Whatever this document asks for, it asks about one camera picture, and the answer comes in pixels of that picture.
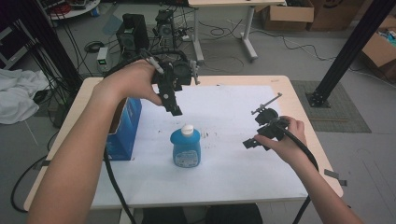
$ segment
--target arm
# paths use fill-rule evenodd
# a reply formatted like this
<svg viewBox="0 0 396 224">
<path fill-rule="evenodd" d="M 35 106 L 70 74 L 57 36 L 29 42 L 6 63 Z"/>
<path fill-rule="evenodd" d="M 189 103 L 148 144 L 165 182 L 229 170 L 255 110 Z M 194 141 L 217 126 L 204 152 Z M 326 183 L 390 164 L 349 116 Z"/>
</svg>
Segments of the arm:
<svg viewBox="0 0 396 224">
<path fill-rule="evenodd" d="M 101 81 L 66 136 L 29 211 L 28 223 L 84 223 L 99 179 L 106 137 L 119 102 L 125 97 L 161 99 L 151 87 L 154 68 L 133 63 Z"/>
<path fill-rule="evenodd" d="M 290 122 L 288 130 L 306 145 L 303 122 L 290 117 L 284 118 Z M 256 135 L 255 139 L 272 148 L 296 172 L 323 223 L 362 223 L 291 139 L 285 136 L 276 142 L 262 135 Z"/>
</svg>

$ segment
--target blue box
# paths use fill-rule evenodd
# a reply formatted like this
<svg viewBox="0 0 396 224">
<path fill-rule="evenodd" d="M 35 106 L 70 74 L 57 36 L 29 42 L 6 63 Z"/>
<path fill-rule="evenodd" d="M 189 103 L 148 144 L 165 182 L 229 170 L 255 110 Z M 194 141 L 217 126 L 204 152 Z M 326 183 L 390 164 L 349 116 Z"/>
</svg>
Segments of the blue box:
<svg viewBox="0 0 396 224">
<path fill-rule="evenodd" d="M 131 160 L 141 111 L 140 99 L 126 98 L 120 102 L 106 140 L 111 161 Z"/>
</svg>

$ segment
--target black pole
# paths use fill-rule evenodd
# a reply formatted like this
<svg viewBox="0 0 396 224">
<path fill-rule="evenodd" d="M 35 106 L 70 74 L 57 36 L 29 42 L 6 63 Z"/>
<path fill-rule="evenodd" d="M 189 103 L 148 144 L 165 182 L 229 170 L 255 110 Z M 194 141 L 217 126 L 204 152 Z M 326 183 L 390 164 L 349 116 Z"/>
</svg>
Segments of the black pole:
<svg viewBox="0 0 396 224">
<path fill-rule="evenodd" d="M 348 67 L 395 5 L 396 0 L 373 1 L 332 63 L 326 76 L 315 91 L 307 96 L 312 107 L 321 107 L 327 101 L 327 98 L 329 98 L 332 90 L 343 77 Z"/>
</svg>

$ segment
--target hand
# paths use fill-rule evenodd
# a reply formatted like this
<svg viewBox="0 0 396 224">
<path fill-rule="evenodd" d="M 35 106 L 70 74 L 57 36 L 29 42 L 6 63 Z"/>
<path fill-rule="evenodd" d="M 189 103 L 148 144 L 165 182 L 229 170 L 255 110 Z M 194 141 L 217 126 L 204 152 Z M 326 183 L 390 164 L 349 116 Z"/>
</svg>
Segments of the hand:
<svg viewBox="0 0 396 224">
<path fill-rule="evenodd" d="M 294 134 L 302 143 L 306 145 L 304 134 L 304 123 L 291 117 L 283 116 L 290 124 L 288 126 L 289 132 Z M 273 149 L 276 154 L 288 164 L 299 162 L 300 160 L 308 160 L 302 150 L 286 135 L 281 141 L 277 142 L 262 135 L 255 135 L 256 139 L 261 144 Z"/>
<path fill-rule="evenodd" d="M 110 94 L 121 100 L 126 97 L 150 100 L 161 105 L 161 98 L 152 89 L 151 80 L 155 68 L 144 60 L 131 63 L 105 78 L 95 87 L 95 93 Z"/>
</svg>

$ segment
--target table leg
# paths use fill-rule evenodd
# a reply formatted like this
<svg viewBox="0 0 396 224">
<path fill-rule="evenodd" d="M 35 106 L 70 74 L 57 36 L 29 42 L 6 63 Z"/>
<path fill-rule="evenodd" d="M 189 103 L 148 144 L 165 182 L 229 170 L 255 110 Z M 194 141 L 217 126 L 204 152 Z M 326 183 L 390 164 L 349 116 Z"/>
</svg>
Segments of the table leg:
<svg viewBox="0 0 396 224">
<path fill-rule="evenodd" d="M 250 33 L 251 22 L 253 21 L 253 14 L 254 14 L 254 7 L 249 7 L 248 12 L 247 12 L 247 26 L 245 28 L 245 32 L 241 33 L 242 42 L 244 42 L 245 47 L 247 48 L 247 51 L 250 55 L 251 61 L 259 58 L 257 56 L 257 53 L 254 50 L 253 46 L 251 45 L 250 40 L 248 39 L 248 34 Z"/>
<path fill-rule="evenodd" d="M 194 45 L 197 62 L 201 63 L 204 61 L 204 54 L 202 53 L 201 44 L 199 43 L 198 26 L 199 26 L 198 8 L 195 8 L 194 9 L 194 35 L 192 35 L 192 44 Z"/>
</svg>

